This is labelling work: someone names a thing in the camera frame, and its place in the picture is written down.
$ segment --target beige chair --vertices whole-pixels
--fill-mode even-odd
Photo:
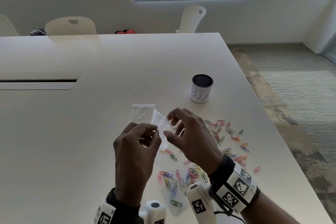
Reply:
[[[63,17],[45,25],[47,35],[97,35],[96,26],[89,18]]]
[[[195,30],[204,17],[207,10],[200,5],[189,5],[184,11],[181,19],[180,29],[176,33],[195,33]]]
[[[11,21],[0,14],[0,36],[19,36]]]

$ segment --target floor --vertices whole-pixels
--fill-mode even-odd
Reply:
[[[229,48],[336,223],[336,65],[300,44]]]

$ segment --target black cable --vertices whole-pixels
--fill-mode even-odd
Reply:
[[[213,212],[214,214],[218,214],[218,213],[224,213],[226,214],[225,212],[222,212],[222,211],[215,211]],[[241,220],[244,224],[246,224],[246,222],[242,219],[242,218],[239,218],[238,216],[235,216],[235,215],[231,215],[231,217],[235,217],[237,218],[238,220]]]

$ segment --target white wall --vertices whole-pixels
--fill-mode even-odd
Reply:
[[[336,0],[332,0],[308,30],[303,43],[316,53],[323,53],[336,35]]]
[[[173,33],[183,9],[207,9],[197,32],[219,32],[226,43],[302,42],[331,0],[215,0],[138,3],[133,0],[0,0],[20,35],[55,18],[84,16],[98,34],[133,29],[136,33]]]

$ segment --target perforated chair back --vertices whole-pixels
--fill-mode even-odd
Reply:
[[[47,35],[97,35],[96,26],[89,18],[63,17],[45,25]]]
[[[207,10],[200,5],[189,5],[183,12],[180,29],[176,33],[195,33]]]
[[[0,36],[19,36],[11,21],[0,14]]]

